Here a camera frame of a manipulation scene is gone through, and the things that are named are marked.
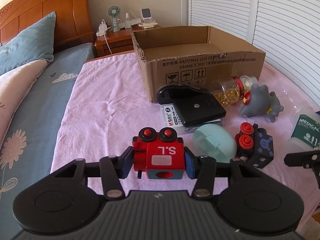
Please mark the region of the mint green round case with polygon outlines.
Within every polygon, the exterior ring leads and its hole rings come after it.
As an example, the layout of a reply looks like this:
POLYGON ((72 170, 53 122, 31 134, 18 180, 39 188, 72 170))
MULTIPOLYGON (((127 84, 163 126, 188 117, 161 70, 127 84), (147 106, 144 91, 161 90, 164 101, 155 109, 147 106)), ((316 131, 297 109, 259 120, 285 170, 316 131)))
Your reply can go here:
POLYGON ((215 158, 217 162, 229 163, 236 156, 234 137, 222 126, 205 124, 193 133, 195 155, 215 158))

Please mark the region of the wooden headboard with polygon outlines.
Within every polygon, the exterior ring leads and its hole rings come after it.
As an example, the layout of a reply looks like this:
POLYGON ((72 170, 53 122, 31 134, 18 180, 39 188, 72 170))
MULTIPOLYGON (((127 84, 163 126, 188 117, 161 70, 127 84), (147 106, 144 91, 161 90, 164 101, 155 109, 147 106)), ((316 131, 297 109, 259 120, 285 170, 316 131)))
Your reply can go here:
POLYGON ((1 44, 51 12, 56 13, 55 52, 94 42, 88 0, 13 0, 1 8, 1 44))

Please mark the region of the red toy train block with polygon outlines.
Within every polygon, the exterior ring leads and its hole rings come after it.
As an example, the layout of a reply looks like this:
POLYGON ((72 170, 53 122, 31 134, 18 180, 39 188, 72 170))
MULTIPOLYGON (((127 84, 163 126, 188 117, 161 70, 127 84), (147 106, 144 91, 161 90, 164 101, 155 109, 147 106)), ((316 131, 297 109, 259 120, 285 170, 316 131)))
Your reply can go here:
POLYGON ((185 172, 184 141, 173 128, 157 132, 151 127, 140 130, 132 139, 133 169, 137 178, 182 179, 185 172))

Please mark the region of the brown cardboard box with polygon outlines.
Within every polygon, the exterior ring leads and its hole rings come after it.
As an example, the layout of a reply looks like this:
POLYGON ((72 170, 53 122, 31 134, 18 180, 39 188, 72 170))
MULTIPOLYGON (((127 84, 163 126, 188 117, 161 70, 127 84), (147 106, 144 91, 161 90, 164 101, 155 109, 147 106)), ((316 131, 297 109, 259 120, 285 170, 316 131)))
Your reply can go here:
POLYGON ((149 101, 167 85, 209 89, 215 80, 260 77, 265 52, 211 26, 163 27, 132 33, 149 101))

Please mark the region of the grey shark toy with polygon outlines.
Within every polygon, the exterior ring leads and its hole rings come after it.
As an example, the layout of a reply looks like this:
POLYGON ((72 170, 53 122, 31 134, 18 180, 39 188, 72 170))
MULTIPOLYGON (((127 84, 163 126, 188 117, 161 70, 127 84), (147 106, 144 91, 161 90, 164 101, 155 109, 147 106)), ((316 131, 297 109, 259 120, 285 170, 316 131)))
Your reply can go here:
POLYGON ((240 114, 248 118, 265 116, 271 122, 275 122, 279 113, 284 110, 280 100, 274 91, 269 92, 267 85, 252 85, 251 90, 242 99, 243 106, 240 114))

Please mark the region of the clear spray bottle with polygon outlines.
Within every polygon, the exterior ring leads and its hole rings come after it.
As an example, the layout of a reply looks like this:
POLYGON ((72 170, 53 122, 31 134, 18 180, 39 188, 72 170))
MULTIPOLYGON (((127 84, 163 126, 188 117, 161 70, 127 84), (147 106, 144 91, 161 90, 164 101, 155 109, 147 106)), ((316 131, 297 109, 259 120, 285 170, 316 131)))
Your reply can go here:
POLYGON ((128 12, 125 14, 125 29, 131 29, 131 18, 128 12))

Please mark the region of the black red toy train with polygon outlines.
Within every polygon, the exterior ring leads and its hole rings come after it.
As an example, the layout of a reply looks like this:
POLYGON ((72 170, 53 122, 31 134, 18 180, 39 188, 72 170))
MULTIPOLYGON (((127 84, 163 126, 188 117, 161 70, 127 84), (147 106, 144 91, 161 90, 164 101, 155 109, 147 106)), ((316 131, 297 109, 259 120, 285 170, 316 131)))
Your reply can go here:
POLYGON ((253 167, 264 168, 274 159, 273 137, 257 124, 243 122, 235 140, 235 157, 253 167))

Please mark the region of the white power strip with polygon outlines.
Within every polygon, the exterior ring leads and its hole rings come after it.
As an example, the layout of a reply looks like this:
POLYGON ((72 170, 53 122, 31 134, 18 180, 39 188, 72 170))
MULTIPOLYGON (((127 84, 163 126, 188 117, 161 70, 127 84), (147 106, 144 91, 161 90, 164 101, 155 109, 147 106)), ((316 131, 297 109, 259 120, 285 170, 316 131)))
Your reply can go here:
POLYGON ((100 24, 98 27, 98 30, 96 32, 96 36, 102 37, 102 36, 106 35, 107 30, 108 30, 108 26, 106 23, 100 24))

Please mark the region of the pink table cloth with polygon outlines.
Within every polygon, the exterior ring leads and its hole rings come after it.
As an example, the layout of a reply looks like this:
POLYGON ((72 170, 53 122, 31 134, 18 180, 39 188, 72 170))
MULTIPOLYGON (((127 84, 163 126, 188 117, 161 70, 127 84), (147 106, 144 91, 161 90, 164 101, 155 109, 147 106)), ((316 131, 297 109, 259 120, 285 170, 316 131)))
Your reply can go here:
MULTIPOLYGON (((232 135, 243 122, 258 124, 274 139, 274 160, 264 172, 295 190, 304 201, 304 224, 319 206, 319 188, 313 172, 284 164, 285 143, 293 129, 291 112, 285 109, 271 122, 264 116, 241 116, 240 105, 228 106, 223 127, 232 135)), ((96 162, 107 155, 120 155, 143 127, 165 126, 160 105, 145 92, 135 53, 85 63, 76 78, 57 134, 52 171, 76 158, 96 162)))

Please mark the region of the medical cotton swab jar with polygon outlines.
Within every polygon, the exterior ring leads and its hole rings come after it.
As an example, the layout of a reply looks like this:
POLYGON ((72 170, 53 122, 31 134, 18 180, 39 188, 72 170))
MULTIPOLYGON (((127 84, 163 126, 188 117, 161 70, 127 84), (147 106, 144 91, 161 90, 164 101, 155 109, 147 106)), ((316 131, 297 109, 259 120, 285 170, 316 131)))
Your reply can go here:
POLYGON ((319 150, 319 114, 303 101, 295 106, 291 120, 294 126, 291 136, 285 142, 286 153, 319 150))

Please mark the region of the wooden nightstand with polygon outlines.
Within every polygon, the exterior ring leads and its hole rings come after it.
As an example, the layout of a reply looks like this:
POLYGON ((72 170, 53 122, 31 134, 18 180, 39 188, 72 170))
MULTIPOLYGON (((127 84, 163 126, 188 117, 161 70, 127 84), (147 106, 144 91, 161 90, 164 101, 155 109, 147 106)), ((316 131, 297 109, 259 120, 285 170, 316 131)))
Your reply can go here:
POLYGON ((132 29, 121 29, 118 32, 108 31, 104 36, 95 39, 95 49, 98 57, 122 53, 133 50, 132 32, 147 30, 134 25, 132 29))

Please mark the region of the black leather wallet case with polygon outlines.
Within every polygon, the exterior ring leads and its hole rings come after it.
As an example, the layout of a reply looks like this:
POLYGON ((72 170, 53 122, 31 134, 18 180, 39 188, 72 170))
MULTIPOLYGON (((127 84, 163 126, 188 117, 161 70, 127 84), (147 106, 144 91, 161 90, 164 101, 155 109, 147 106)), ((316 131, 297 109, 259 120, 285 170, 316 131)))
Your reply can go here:
POLYGON ((160 105, 172 104, 185 127, 226 116, 226 110, 213 94, 189 85, 165 86, 157 92, 156 100, 160 105))

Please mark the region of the pink quilt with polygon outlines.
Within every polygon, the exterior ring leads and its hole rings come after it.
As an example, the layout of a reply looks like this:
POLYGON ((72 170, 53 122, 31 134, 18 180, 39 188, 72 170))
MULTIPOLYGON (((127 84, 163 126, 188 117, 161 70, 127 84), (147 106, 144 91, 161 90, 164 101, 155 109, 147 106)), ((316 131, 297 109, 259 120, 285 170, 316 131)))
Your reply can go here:
POLYGON ((35 60, 1 75, 1 141, 4 140, 14 113, 47 66, 46 60, 35 60))

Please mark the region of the white staples box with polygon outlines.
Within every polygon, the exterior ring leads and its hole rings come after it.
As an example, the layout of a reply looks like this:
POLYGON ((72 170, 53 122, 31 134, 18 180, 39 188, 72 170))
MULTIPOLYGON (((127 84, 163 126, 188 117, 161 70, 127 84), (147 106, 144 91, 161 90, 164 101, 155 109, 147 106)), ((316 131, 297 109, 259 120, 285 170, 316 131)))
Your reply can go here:
POLYGON ((200 125, 186 127, 186 126, 183 126, 182 121, 178 115, 178 112, 176 111, 173 104, 160 105, 160 107, 163 114, 165 127, 173 128, 178 133, 178 135, 193 133, 200 126, 204 124, 216 124, 219 126, 223 125, 223 121, 221 119, 216 119, 209 122, 205 122, 200 125))

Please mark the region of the capsule bottle silver cap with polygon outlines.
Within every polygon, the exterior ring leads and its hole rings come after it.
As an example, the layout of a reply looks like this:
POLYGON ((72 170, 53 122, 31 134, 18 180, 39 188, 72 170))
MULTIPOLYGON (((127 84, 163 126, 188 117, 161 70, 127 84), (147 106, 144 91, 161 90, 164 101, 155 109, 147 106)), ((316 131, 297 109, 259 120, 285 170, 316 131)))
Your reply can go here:
POLYGON ((245 94, 251 90, 251 87, 257 84, 258 80, 255 76, 232 76, 228 79, 211 82, 209 91, 222 106, 227 106, 241 101, 245 94))

